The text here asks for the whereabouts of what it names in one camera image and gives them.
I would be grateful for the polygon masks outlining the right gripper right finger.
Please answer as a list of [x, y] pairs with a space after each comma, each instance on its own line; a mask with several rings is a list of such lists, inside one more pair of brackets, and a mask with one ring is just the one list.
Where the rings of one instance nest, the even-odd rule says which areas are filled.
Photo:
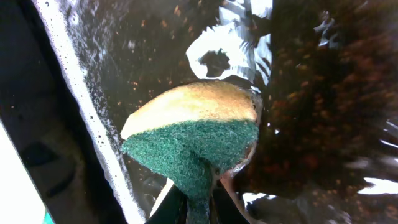
[[222, 183], [217, 183], [211, 195], [211, 223], [248, 224]]

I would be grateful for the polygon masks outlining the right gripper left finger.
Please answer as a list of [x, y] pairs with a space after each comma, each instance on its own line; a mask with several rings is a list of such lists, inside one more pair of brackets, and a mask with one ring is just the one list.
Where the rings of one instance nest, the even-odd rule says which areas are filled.
[[187, 197], [176, 186], [171, 185], [146, 224], [186, 224], [187, 211]]

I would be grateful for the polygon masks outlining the yellow sponge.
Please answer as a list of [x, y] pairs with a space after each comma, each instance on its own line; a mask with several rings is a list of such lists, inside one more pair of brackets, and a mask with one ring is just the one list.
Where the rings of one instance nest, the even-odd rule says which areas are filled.
[[250, 163], [262, 99], [219, 80], [176, 86], [129, 115], [121, 151], [171, 180], [187, 198], [187, 222], [210, 222], [210, 197]]

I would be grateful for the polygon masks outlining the teal plastic serving tray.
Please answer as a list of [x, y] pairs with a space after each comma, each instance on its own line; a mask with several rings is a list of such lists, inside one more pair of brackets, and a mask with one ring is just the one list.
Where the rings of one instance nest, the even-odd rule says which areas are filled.
[[46, 212], [42, 224], [55, 224], [49, 212]]

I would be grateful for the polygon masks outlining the black wash tray with water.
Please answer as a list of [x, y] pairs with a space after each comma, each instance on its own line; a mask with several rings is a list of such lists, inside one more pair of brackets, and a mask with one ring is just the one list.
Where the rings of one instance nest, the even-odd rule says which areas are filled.
[[1, 2], [1, 123], [55, 223], [148, 221], [123, 124], [217, 79], [261, 95], [250, 222], [397, 222], [396, 1]]

